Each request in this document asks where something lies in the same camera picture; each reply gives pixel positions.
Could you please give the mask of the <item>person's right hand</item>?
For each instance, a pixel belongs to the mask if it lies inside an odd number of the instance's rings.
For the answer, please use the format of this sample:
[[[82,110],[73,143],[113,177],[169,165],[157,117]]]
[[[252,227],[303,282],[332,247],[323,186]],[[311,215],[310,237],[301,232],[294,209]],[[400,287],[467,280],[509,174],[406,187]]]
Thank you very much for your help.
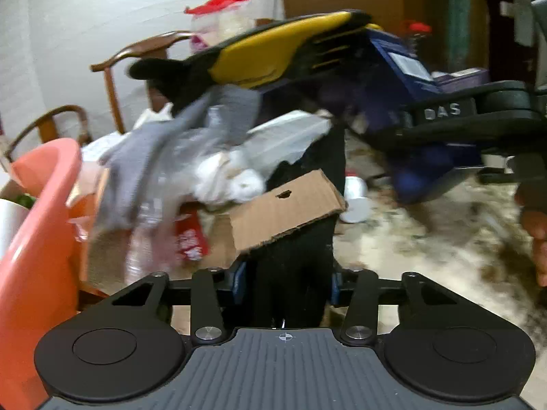
[[[529,206],[525,184],[518,186],[515,201],[521,207],[520,224],[532,238],[532,260],[539,286],[546,286],[546,214]]]

